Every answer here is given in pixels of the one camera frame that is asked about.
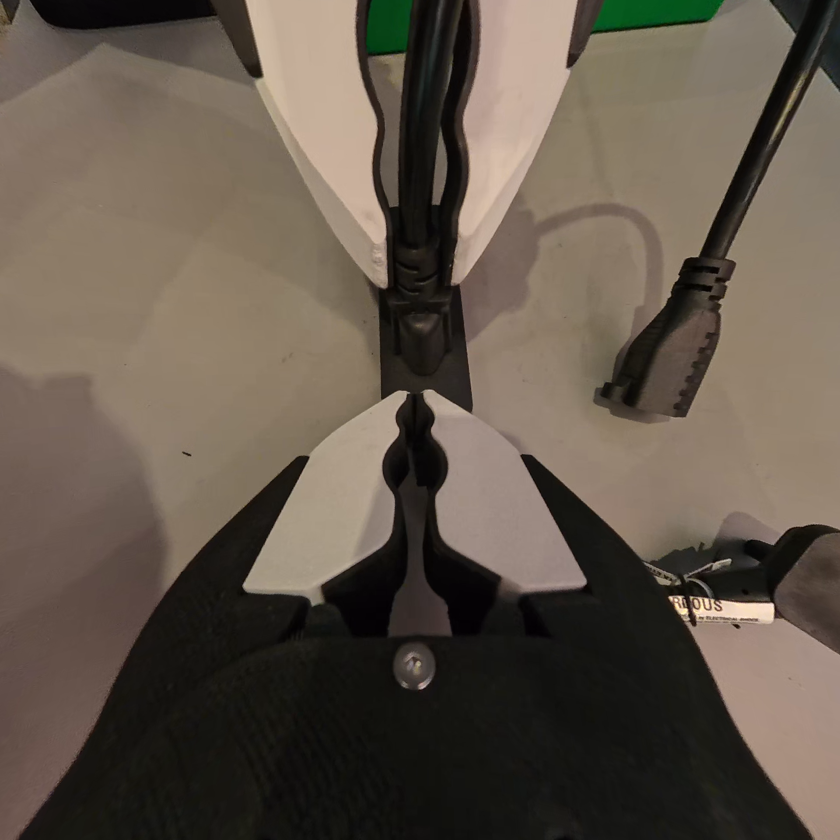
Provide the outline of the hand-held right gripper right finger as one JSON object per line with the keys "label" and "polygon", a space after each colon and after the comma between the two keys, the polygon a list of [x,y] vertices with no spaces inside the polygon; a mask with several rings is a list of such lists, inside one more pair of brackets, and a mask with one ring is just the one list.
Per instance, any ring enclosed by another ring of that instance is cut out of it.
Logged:
{"label": "hand-held right gripper right finger", "polygon": [[450,612],[587,586],[518,449],[432,390],[418,397],[418,481],[425,575]]}

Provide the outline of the black power strip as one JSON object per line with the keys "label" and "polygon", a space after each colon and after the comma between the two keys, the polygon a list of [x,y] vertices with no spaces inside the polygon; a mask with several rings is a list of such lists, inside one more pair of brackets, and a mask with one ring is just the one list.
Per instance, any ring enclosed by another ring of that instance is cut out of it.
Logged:
{"label": "black power strip", "polygon": [[381,398],[398,392],[436,391],[468,412],[473,407],[463,305],[458,286],[448,287],[451,301],[442,316],[446,346],[443,358],[432,374],[417,374],[410,369],[399,348],[401,341],[389,290],[377,294],[380,336]]}

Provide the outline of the green plastic bin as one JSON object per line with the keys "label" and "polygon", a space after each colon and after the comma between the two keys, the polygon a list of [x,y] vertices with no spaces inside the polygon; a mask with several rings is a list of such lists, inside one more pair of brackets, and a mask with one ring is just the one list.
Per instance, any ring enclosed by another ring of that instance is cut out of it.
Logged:
{"label": "green plastic bin", "polygon": [[[712,19],[722,1],[583,1],[574,16],[572,56],[582,54],[591,33],[636,28],[704,23]],[[371,1],[366,29],[370,56],[400,54],[406,50],[411,1]]]}

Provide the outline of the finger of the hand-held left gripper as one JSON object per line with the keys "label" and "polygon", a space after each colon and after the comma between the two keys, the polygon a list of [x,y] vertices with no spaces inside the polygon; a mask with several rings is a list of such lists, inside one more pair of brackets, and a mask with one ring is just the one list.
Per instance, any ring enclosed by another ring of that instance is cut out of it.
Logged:
{"label": "finger of the hand-held left gripper", "polygon": [[384,120],[371,101],[356,1],[247,1],[256,87],[332,232],[375,287],[389,285]]}
{"label": "finger of the hand-held left gripper", "polygon": [[584,2],[463,2],[436,151],[446,284],[496,233],[584,48]]}

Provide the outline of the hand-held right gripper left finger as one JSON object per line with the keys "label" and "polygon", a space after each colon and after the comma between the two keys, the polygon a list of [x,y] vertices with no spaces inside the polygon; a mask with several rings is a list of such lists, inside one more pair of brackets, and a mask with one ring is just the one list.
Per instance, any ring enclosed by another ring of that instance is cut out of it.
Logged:
{"label": "hand-held right gripper left finger", "polygon": [[398,391],[327,436],[306,460],[244,591],[325,603],[327,586],[383,550],[404,524],[408,392]]}

